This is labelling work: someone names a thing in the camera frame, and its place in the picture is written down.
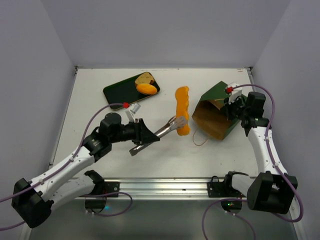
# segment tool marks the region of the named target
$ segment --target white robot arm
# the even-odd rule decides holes
[[[274,145],[272,130],[266,131],[269,120],[263,117],[265,95],[249,92],[245,99],[241,87],[238,86],[236,83],[227,86],[226,93],[230,94],[230,97],[224,100],[223,112],[229,120],[241,120],[241,126],[253,147],[259,174],[253,179],[241,172],[229,172],[225,178],[228,181],[225,182],[227,187],[238,190],[247,197],[248,207],[251,210],[286,214],[295,194],[279,171],[295,189],[298,186],[297,179],[289,176],[282,165]]]
[[[131,140],[140,146],[137,153],[187,124],[185,117],[173,117],[164,127],[152,133],[142,118],[129,120],[128,124],[123,125],[119,114],[108,113],[100,126],[63,161],[31,181],[22,178],[14,185],[14,194],[29,189],[13,197],[11,205],[30,228],[39,226],[53,210],[79,196],[102,194],[104,179],[95,171],[87,171],[77,179],[72,177],[109,153],[113,143]]]

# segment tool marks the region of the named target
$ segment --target tabletop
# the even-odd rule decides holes
[[[139,102],[141,108],[135,117],[143,118],[146,126],[155,132],[176,113],[176,89],[188,86],[190,134],[179,136],[173,131],[136,156],[129,153],[135,146],[131,141],[114,143],[111,152],[76,177],[87,170],[95,170],[104,178],[223,177],[229,171],[243,172],[253,177],[258,175],[253,148],[240,124],[223,141],[210,138],[204,145],[196,146],[192,140],[197,125],[191,116],[201,95],[220,81],[249,84],[250,79],[244,68],[79,69],[53,165],[77,147],[89,119],[108,104],[103,88],[143,72],[150,72],[161,90],[157,95]],[[248,95],[250,91],[250,87],[244,87],[242,93]],[[113,111],[106,109],[101,112],[93,120],[88,133],[99,126],[109,112]],[[122,123],[127,124],[125,110],[118,110],[117,113],[122,116]],[[206,138],[207,135],[199,130],[194,141],[201,143]]]

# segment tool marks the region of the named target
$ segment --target paper bag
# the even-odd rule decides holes
[[[229,121],[221,112],[224,99],[229,97],[225,93],[226,86],[227,84],[221,81],[204,93],[192,115],[198,127],[217,140],[223,140],[240,122],[238,119]]]

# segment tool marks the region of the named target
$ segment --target white panel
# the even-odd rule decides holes
[[[0,1],[0,198],[45,171],[73,84],[73,65],[38,0]],[[11,201],[0,227],[21,222]],[[0,232],[16,240],[22,228]]]
[[[273,140],[288,174],[297,177],[310,240],[320,239],[319,9],[319,0],[292,0],[254,67],[255,83],[275,99]]]
[[[81,66],[253,66],[290,0],[42,0]]]

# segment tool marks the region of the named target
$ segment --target purple cable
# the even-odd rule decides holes
[[[273,121],[274,119],[274,116],[275,116],[275,111],[276,111],[276,104],[275,104],[275,100],[274,98],[272,97],[271,93],[266,89],[264,88],[263,86],[260,86],[260,85],[256,85],[256,84],[243,84],[243,85],[239,85],[239,86],[236,86],[234,87],[233,89],[237,89],[237,88],[241,88],[241,87],[256,87],[256,88],[259,88],[259,89],[262,89],[264,90],[270,97],[271,99],[271,102],[272,102],[272,113],[271,113],[271,117],[270,117],[270,121],[266,127],[266,130],[265,130],[265,136],[267,137],[268,136],[268,132],[269,132],[269,129],[271,127],[271,122]],[[296,223],[296,222],[299,222],[302,217],[304,216],[304,206],[302,204],[302,200],[301,200],[301,197],[300,195],[298,194],[297,190],[295,189],[295,187],[291,184],[291,182],[289,181],[289,179],[284,175],[284,173],[280,170],[280,168],[278,166],[276,166],[276,161],[275,161],[275,158],[272,154],[272,151],[271,151],[271,147],[270,147],[270,142],[269,142],[269,139],[266,139],[266,147],[268,149],[268,153],[269,153],[269,156],[270,156],[270,159],[273,163],[273,165],[275,166],[275,169],[277,170],[277,172],[281,175],[281,177],[283,177],[283,179],[285,180],[285,182],[289,185],[289,187],[291,188],[291,190],[293,191],[294,195],[296,196],[296,199],[298,200],[298,203],[299,203],[299,206],[300,206],[300,214],[299,216],[296,218],[296,219],[289,219],[289,218],[285,218],[284,216],[280,215],[280,214],[277,214],[277,213],[274,213],[274,215],[276,215],[278,218],[282,219],[282,220],[285,220],[287,222],[290,222],[290,223]]]
[[[10,230],[10,229],[14,229],[14,228],[16,228],[16,227],[21,226],[21,225],[24,224],[24,223],[25,223],[25,221],[22,221],[22,222],[19,222],[19,223],[15,224],[15,225],[12,225],[12,226],[0,227],[0,232],[1,232],[1,231],[6,231],[6,230]]]
[[[212,202],[212,203],[205,209],[205,211],[204,211],[204,213],[203,213],[203,216],[202,216],[202,224],[201,224],[201,225],[202,225],[202,232],[203,232],[204,238],[205,238],[206,240],[209,240],[208,237],[207,237],[207,235],[206,235],[206,231],[205,231],[205,218],[206,218],[206,214],[207,214],[208,210],[209,210],[213,205],[215,205],[215,204],[217,204],[217,203],[224,202],[224,201],[239,201],[239,202],[243,202],[243,203],[246,203],[246,202],[247,202],[247,200],[239,199],[239,198],[225,198],[225,199],[220,199],[220,200],[217,200],[217,201]],[[246,220],[244,217],[239,216],[239,215],[237,215],[237,214],[235,214],[234,216],[237,217],[237,218],[239,218],[239,219],[241,219],[241,220],[243,220],[243,221],[245,221],[245,222],[249,225],[249,227],[252,229],[252,232],[253,232],[253,239],[256,240],[256,239],[257,239],[257,234],[256,234],[256,231],[255,231],[255,229],[254,229],[254,226],[252,226],[252,224],[251,224],[248,220]]]
[[[102,214],[102,213],[98,213],[98,212],[93,213],[94,215],[97,215],[100,217],[114,217],[114,216],[119,216],[121,214],[124,214],[126,211],[129,210],[129,208],[131,208],[134,200],[132,199],[132,196],[129,193],[117,191],[117,192],[110,192],[110,193],[101,194],[101,195],[83,195],[81,197],[84,197],[84,198],[104,198],[104,197],[108,197],[108,196],[115,195],[115,194],[123,194],[123,195],[126,195],[130,198],[130,203],[124,210],[122,210],[118,213],[113,213],[113,214]]]
[[[111,104],[108,104],[108,105],[100,108],[100,109],[90,118],[88,124],[86,125],[86,127],[85,127],[85,129],[84,129],[84,132],[83,132],[83,135],[82,135],[80,144],[79,144],[79,146],[77,147],[77,149],[75,150],[75,152],[74,152],[74,154],[73,154],[74,156],[76,156],[76,155],[79,153],[80,148],[81,148],[82,143],[83,143],[83,141],[84,141],[84,139],[85,139],[85,137],[86,137],[86,134],[87,134],[87,131],[88,131],[88,128],[89,128],[91,122],[95,119],[95,117],[96,117],[101,111],[103,111],[103,110],[105,110],[106,108],[111,107],[111,106],[123,106],[123,103],[111,103]],[[65,168],[69,165],[69,163],[71,163],[71,162],[72,162],[72,159],[69,159],[69,160],[68,160],[62,167],[60,167],[57,171],[55,171],[55,172],[51,173],[50,175],[48,175],[47,177],[45,177],[45,178],[43,179],[43,182],[47,181],[48,179],[52,178],[52,177],[55,176],[56,174],[60,173],[60,172],[61,172],[63,169],[65,169]],[[12,199],[12,198],[15,198],[15,197],[17,197],[17,196],[20,196],[21,194],[24,194],[24,193],[28,192],[29,190],[34,189],[35,187],[39,186],[40,184],[41,184],[40,182],[37,182],[36,184],[34,184],[34,185],[32,185],[32,186],[30,186],[30,187],[28,187],[28,188],[26,188],[26,189],[24,189],[24,190],[22,190],[22,191],[19,191],[19,192],[13,194],[13,195],[10,195],[10,196],[1,198],[1,199],[0,199],[0,203],[2,203],[2,202],[4,202],[4,201],[7,201],[7,200],[10,200],[10,199]],[[5,231],[5,230],[13,229],[13,228],[15,228],[15,227],[18,227],[18,226],[24,224],[24,223],[25,223],[25,222],[22,221],[22,222],[20,222],[20,223],[18,223],[18,224],[16,224],[16,225],[12,225],[12,226],[7,226],[7,227],[4,227],[4,228],[0,228],[0,231]]]

